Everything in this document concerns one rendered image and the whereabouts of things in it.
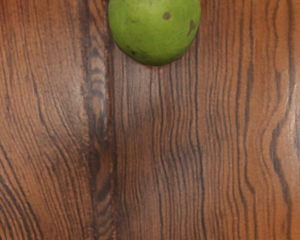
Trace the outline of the green spotted fruit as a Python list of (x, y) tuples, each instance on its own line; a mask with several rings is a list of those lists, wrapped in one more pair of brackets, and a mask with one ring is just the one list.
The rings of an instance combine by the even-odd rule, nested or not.
[(109, 29), (125, 54), (145, 65), (163, 66), (191, 46), (201, 9), (201, 0), (109, 0)]

